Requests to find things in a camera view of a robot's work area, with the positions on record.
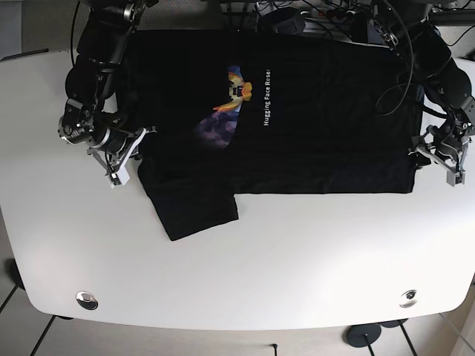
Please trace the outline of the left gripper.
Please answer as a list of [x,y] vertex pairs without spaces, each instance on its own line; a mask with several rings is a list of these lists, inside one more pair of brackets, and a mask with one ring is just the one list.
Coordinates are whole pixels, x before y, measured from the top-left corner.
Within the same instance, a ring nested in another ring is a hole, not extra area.
[[447,178],[465,178],[463,165],[473,135],[473,125],[429,125],[424,134],[412,138],[410,152],[443,167]]

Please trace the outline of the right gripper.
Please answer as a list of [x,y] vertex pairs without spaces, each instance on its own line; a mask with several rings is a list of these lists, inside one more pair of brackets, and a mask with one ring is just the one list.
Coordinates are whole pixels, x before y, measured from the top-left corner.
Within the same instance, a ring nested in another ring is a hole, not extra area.
[[105,169],[107,177],[128,177],[127,161],[139,154],[139,145],[145,136],[156,132],[155,126],[139,128],[131,133],[106,128],[102,138],[87,141],[87,155]]

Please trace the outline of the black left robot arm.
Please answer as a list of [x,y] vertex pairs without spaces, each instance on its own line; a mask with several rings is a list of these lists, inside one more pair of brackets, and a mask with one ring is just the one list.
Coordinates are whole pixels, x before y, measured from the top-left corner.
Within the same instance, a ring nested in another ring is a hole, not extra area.
[[442,9],[436,1],[368,1],[355,9],[355,18],[379,35],[383,43],[407,63],[409,73],[393,85],[406,95],[411,85],[423,87],[426,97],[438,105],[444,120],[430,125],[413,139],[413,152],[442,166],[448,184],[465,181],[463,164],[474,135],[474,95],[468,74],[452,57],[451,46],[441,37],[439,25],[474,26],[471,9]]

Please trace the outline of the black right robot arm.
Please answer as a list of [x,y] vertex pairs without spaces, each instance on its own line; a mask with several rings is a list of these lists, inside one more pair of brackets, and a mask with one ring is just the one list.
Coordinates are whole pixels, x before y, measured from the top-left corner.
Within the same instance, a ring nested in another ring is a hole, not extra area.
[[143,12],[155,1],[87,1],[90,9],[85,29],[71,48],[72,68],[65,80],[68,97],[59,120],[58,134],[66,143],[85,143],[87,154],[104,169],[112,186],[126,184],[126,162],[150,128],[127,131],[125,111],[108,113],[105,102],[115,94],[114,74],[121,65],[128,41]]

